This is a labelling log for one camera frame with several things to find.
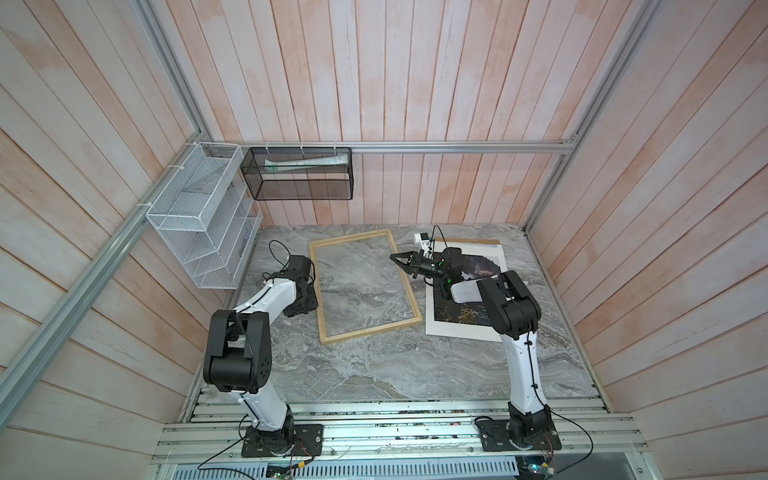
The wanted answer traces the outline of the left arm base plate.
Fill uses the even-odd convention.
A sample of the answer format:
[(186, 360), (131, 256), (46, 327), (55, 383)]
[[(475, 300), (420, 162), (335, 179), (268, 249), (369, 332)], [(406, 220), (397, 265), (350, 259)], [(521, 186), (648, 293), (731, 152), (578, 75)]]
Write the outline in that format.
[(322, 424), (285, 426), (277, 431), (262, 431), (249, 426), (244, 435), (243, 458), (320, 456), (324, 439)]

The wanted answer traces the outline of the waterfall photo print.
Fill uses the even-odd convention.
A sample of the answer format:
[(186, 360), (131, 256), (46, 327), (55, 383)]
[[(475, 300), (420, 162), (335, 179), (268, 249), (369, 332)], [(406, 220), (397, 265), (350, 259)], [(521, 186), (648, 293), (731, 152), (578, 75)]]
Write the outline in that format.
[[(507, 270), (502, 245), (448, 244), (464, 255), (462, 275), (469, 282), (498, 275)], [(452, 337), (500, 343), (500, 335), (491, 326), (486, 307), (476, 293), (472, 302), (445, 300), (433, 287), (426, 287), (425, 330), (430, 336)]]

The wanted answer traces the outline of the paper in black basket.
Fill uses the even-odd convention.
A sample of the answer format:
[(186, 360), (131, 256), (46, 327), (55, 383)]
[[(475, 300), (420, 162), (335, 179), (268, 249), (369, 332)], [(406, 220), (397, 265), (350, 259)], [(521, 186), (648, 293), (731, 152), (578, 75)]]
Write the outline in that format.
[(344, 172), (349, 165), (349, 156), (331, 155), (312, 158), (266, 158), (263, 169), (268, 174), (284, 174), (290, 172)]

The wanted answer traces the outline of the aluminium frame profile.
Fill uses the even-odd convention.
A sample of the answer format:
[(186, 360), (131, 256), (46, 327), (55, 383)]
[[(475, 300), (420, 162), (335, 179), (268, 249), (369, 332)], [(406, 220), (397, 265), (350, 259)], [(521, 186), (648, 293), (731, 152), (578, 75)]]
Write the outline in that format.
[[(130, 215), (104, 244), (88, 267), (74, 282), (74, 285), (61, 297), (42, 325), (24, 344), (20, 352), (1, 376), (1, 426), (8, 427), (10, 421), (20, 410), (26, 399), (50, 367), (55, 357), (62, 350), (77, 326), (101, 295), (106, 284), (111, 280), (131, 253), (137, 242), (149, 226), (146, 214), (163, 189), (172, 182), (175, 173), (198, 145), (208, 143), (211, 133), (202, 118), (200, 107), (193, 98), (189, 83), (181, 71), (178, 58), (172, 50), (166, 33), (158, 20), (157, 11), (149, 1), (134, 1), (139, 23), (148, 34), (158, 56), (165, 63), (171, 82), (181, 96), (183, 104), (196, 127), (194, 135), (189, 137), (183, 147), (165, 167), (162, 174), (147, 190), (141, 201), (131, 210)], [(614, 93), (631, 64), (643, 37), (660, 7), (658, 1), (642, 1), (637, 13), (632, 17), (626, 35), (612, 56), (603, 78), (588, 103), (576, 129), (566, 140), (416, 140), (416, 141), (348, 141), (346, 147), (357, 154), (555, 154), (563, 156), (553, 175), (547, 180), (543, 193), (534, 204), (532, 215), (527, 223), (533, 228), (541, 210), (545, 208), (569, 161), (587, 139), (601, 109)]]

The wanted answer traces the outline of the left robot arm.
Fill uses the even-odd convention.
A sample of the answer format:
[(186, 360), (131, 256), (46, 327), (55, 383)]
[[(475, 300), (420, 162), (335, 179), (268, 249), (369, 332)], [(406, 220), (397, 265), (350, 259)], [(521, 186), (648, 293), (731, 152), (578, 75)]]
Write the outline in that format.
[(203, 360), (204, 381), (232, 396), (250, 426), (244, 440), (283, 455), (295, 443), (293, 413), (270, 381), (271, 323), (318, 308), (311, 259), (291, 255), (278, 272), (244, 303), (216, 311), (210, 322)]

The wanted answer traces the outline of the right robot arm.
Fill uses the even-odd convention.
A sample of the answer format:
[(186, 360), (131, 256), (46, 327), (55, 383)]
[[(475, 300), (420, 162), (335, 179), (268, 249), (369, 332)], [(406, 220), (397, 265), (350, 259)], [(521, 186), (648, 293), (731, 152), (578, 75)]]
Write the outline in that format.
[(465, 279), (466, 256), (458, 247), (445, 248), (437, 258), (422, 251), (393, 253), (393, 261), (407, 275), (422, 276), (446, 300), (455, 304), (480, 303), (504, 347), (510, 378), (509, 418), (475, 419), (486, 451), (562, 448), (552, 419), (553, 411), (540, 386), (536, 357), (537, 330), (542, 318), (539, 303), (519, 275), (499, 274)]

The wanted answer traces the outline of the brown backing board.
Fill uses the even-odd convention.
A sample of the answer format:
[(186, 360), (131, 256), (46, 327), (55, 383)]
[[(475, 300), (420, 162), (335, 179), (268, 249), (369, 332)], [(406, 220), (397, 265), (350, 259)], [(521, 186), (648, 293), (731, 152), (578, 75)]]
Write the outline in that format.
[(478, 245), (501, 245), (496, 239), (471, 239), (471, 238), (447, 238), (448, 244), (478, 244)]

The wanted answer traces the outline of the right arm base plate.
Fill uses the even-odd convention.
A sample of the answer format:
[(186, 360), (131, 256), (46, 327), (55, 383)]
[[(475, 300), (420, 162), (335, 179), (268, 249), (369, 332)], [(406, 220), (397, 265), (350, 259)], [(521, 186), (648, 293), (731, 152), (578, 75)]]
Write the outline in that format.
[(475, 417), (473, 423), (485, 452), (562, 449), (560, 437), (554, 430), (528, 433), (512, 420), (488, 416)]

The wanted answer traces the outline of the wooden picture frame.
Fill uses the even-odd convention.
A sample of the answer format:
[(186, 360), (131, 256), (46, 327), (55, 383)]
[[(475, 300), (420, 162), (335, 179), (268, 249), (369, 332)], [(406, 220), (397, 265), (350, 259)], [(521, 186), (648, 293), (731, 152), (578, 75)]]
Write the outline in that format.
[(406, 275), (389, 262), (398, 252), (389, 229), (309, 243), (317, 268), (317, 322), (323, 345), (423, 323)]

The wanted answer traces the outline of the aluminium rail platform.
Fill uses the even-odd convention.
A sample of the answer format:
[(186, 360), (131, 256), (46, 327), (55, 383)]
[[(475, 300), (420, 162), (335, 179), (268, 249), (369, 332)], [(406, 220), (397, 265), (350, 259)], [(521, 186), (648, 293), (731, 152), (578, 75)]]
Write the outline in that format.
[(539, 456), (557, 479), (659, 479), (647, 442), (628, 414), (598, 397), (555, 398), (562, 449), (485, 452), (475, 417), (505, 419), (503, 400), (295, 403), (297, 424), (322, 424), (320, 456), (243, 458), (245, 423), (233, 404), (204, 400), (187, 423), (169, 424), (150, 479), (267, 479), (304, 460), (294, 479), (511, 478)]

